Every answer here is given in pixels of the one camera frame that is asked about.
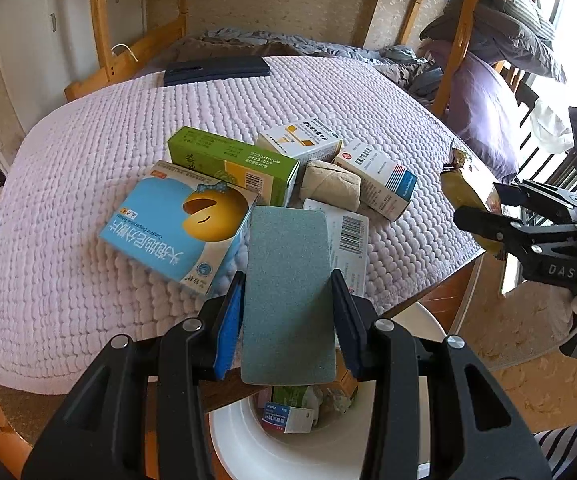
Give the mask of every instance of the barcode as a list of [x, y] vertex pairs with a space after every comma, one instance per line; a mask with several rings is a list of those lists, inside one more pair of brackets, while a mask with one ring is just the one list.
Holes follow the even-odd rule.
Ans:
[[246, 172], [246, 183], [244, 185], [249, 191], [262, 194], [264, 188], [264, 181], [255, 174]]
[[339, 239], [339, 248], [349, 253], [360, 254], [359, 246], [361, 240], [362, 222], [356, 218], [345, 216], [341, 220], [341, 238]]

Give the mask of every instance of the bunk bed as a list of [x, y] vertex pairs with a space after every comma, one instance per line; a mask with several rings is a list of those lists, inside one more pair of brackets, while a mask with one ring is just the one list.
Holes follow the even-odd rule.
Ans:
[[[412, 0], [399, 32], [399, 43], [408, 39], [422, 0]], [[463, 61], [473, 31], [473, 11], [478, 0], [463, 0], [459, 24], [453, 47], [432, 106], [433, 113], [440, 117], [449, 101], [451, 79]], [[64, 90], [70, 102], [108, 85], [126, 81], [142, 70], [149, 60], [174, 41], [186, 36], [188, 0], [179, 0], [178, 16], [172, 22], [155, 28], [130, 48], [117, 56], [111, 51], [106, 0], [91, 0], [92, 29], [95, 48], [100, 64], [99, 70], [81, 82], [73, 82]]]

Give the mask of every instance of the yellow cartoon character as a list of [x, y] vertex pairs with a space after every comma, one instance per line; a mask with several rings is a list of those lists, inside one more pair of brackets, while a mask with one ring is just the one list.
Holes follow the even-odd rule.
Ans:
[[182, 222], [188, 235], [205, 242], [219, 242], [235, 236], [249, 204], [238, 190], [218, 182], [214, 186], [199, 184], [182, 209], [190, 215]]

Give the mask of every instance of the blue circular logo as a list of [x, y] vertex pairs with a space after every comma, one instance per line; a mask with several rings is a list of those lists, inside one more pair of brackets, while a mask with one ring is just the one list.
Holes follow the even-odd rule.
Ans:
[[208, 276], [212, 270], [213, 270], [213, 268], [207, 263], [203, 263], [203, 264], [198, 265], [198, 273], [201, 276]]

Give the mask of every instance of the silver bolt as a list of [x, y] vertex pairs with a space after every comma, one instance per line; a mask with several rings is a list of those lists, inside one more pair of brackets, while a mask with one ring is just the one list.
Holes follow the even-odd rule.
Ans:
[[117, 350], [124, 348], [128, 345], [128, 336], [124, 334], [116, 335], [110, 340], [110, 345]]
[[447, 338], [448, 346], [451, 348], [463, 348], [466, 346], [466, 342], [459, 335], [450, 335]]
[[195, 332], [196, 330], [202, 328], [202, 322], [196, 317], [189, 317], [188, 319], [182, 321], [182, 328], [186, 332]]
[[380, 319], [375, 322], [375, 328], [382, 332], [390, 332], [391, 330], [395, 330], [395, 323], [390, 319], [380, 317]]

